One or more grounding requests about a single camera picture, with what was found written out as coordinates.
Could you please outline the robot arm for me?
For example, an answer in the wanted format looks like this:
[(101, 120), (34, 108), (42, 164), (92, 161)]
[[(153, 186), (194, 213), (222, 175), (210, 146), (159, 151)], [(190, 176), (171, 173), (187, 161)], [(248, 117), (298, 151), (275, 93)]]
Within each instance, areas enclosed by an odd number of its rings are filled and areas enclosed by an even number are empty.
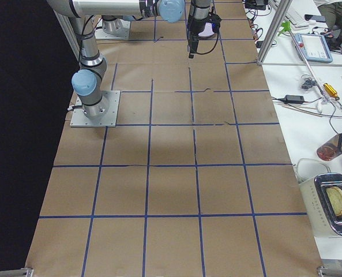
[(51, 8), (68, 17), (80, 47), (80, 70), (72, 77), (72, 86), (82, 103), (87, 118), (103, 116), (109, 102), (100, 86), (107, 69), (105, 57), (100, 53), (95, 38), (92, 17), (103, 19), (144, 19), (160, 16), (168, 23), (181, 19), (184, 1), (49, 1)]
[(102, 16), (103, 32), (113, 36), (124, 36), (130, 29), (130, 22), (134, 21), (133, 16)]

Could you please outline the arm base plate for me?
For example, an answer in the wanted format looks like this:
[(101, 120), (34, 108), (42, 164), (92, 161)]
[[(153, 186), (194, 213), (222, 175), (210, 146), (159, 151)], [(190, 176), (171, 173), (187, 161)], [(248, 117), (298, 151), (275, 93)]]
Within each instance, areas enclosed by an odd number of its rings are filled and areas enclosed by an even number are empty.
[(95, 30), (97, 40), (129, 40), (131, 22), (120, 18), (101, 19)]
[(101, 101), (94, 106), (85, 106), (77, 97), (72, 111), (70, 126), (72, 128), (100, 128), (116, 127), (118, 108), (120, 102), (120, 91), (102, 91)]

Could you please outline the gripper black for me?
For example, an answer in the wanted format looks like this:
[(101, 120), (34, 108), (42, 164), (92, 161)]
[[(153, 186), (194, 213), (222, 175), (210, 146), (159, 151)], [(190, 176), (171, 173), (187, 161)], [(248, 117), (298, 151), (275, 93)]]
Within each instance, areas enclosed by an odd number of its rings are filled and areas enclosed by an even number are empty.
[(195, 17), (188, 17), (187, 20), (187, 40), (189, 44), (189, 58), (193, 59), (197, 54), (199, 33), (205, 29), (205, 24), (208, 18), (197, 19)]

